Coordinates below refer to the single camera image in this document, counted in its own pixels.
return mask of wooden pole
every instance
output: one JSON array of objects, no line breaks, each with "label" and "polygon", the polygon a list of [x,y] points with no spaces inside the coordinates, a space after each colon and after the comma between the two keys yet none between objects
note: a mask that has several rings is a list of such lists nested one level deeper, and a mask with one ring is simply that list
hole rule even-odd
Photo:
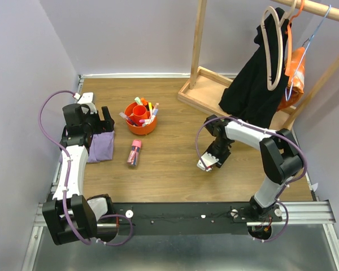
[{"label": "wooden pole", "polygon": [[196,27],[194,30],[193,51],[192,51],[192,64],[189,85],[190,89],[194,88],[197,79],[198,60],[199,52],[201,50],[203,21],[205,20],[206,3],[207,0],[198,0]]},{"label": "wooden pole", "polygon": [[323,73],[321,78],[315,83],[312,89],[309,91],[309,94],[305,97],[305,99],[301,100],[300,105],[295,109],[295,111],[289,116],[287,121],[282,126],[283,128],[291,128],[294,120],[299,116],[299,114],[304,110],[304,108],[310,103],[313,97],[318,93],[318,91],[324,86],[324,84],[329,80],[329,78],[335,73],[335,71],[339,68],[339,56],[337,59],[331,64],[328,69]]},{"label": "wooden pole", "polygon": [[[271,1],[276,2],[276,3],[280,3],[280,4],[284,4],[284,5],[287,5],[287,6],[291,6],[294,2],[294,0],[271,0]],[[297,1],[298,2],[296,4],[296,8],[300,8],[301,0],[297,0]],[[325,14],[327,13],[328,9],[329,9],[329,6],[327,6],[327,5],[323,5],[323,4],[313,2],[313,1],[305,0],[303,11],[307,11],[307,12],[313,13],[315,15],[319,15],[319,16],[324,17]],[[327,18],[331,19],[331,20],[339,21],[339,9],[332,7]]]}]

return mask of black jacket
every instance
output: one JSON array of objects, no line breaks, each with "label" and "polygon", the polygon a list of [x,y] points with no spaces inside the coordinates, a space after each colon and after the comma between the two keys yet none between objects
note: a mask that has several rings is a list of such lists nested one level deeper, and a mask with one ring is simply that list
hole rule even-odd
[{"label": "black jacket", "polygon": [[[284,10],[281,8],[275,10],[281,19]],[[284,55],[288,41],[288,35],[285,34],[288,23],[289,20],[285,20],[281,27]],[[266,18],[265,27],[271,56],[271,78],[274,80],[278,49],[275,21],[272,15]],[[239,72],[230,87],[224,90],[219,106],[228,114],[256,126],[268,128],[284,95],[289,77],[285,75],[283,61],[279,84],[273,91],[267,89],[266,55],[260,26],[257,27],[257,31],[254,42],[259,45],[259,49]]]}]

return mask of clothes rack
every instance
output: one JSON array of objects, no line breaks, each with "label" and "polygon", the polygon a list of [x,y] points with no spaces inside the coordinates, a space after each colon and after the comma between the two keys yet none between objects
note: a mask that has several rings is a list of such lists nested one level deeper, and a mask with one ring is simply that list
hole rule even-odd
[{"label": "clothes rack", "polygon": [[[293,0],[271,1],[287,6],[291,6],[293,4]],[[301,0],[296,1],[296,8],[300,8]],[[205,113],[216,114],[217,116],[228,116],[227,113],[221,110],[221,108],[218,106],[218,103],[221,99],[224,88],[227,88],[233,80],[198,66],[206,4],[207,0],[198,0],[190,79],[188,79],[185,85],[181,88],[177,97],[180,101],[189,104]],[[303,11],[324,16],[328,11],[328,6],[305,0]],[[339,9],[332,7],[327,18],[339,22]],[[304,95],[297,108],[289,107],[275,114],[270,128],[291,129],[294,120],[311,102],[313,97],[319,92],[319,90],[324,86],[329,78],[331,78],[338,68],[339,56],[319,78],[313,88]]]}]

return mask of wall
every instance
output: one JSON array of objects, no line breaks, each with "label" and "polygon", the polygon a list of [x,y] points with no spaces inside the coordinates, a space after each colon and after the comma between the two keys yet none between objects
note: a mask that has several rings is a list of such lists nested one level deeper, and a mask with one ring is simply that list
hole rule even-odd
[{"label": "wall", "polygon": [[[53,180],[59,150],[37,125],[44,99],[73,89],[76,72],[38,0],[0,1],[0,270],[21,270],[34,214]],[[44,115],[59,139],[61,107]]]},{"label": "wall", "polygon": [[[40,0],[80,74],[189,72],[197,0]],[[237,73],[250,59],[256,27],[268,6],[261,0],[208,1],[200,65]],[[293,25],[294,41],[312,18]]]},{"label": "wall", "polygon": [[[339,0],[332,0],[332,5],[339,8]],[[320,20],[312,19],[301,40],[314,31]],[[338,54],[339,23],[326,20],[307,54],[306,90],[311,89]],[[310,180],[319,183],[316,194],[321,200],[330,200],[339,237],[339,70],[303,111],[294,129],[308,158]]]}]

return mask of wooden table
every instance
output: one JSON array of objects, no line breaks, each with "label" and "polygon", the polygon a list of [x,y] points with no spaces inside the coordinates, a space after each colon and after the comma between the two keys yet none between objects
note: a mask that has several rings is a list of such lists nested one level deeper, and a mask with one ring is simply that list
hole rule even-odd
[{"label": "wooden table", "polygon": [[[83,92],[94,92],[98,109],[108,106],[115,120],[112,161],[87,164],[84,195],[108,194],[115,202],[248,201],[259,189],[264,171],[260,152],[240,142],[221,169],[197,168],[194,138],[208,116],[177,100],[185,78],[85,79]],[[135,97],[159,103],[158,124],[149,135],[132,134],[118,115]],[[136,168],[126,161],[134,139],[142,141]],[[214,138],[200,135],[204,152]],[[282,200],[312,200],[306,179],[286,189]]]}]

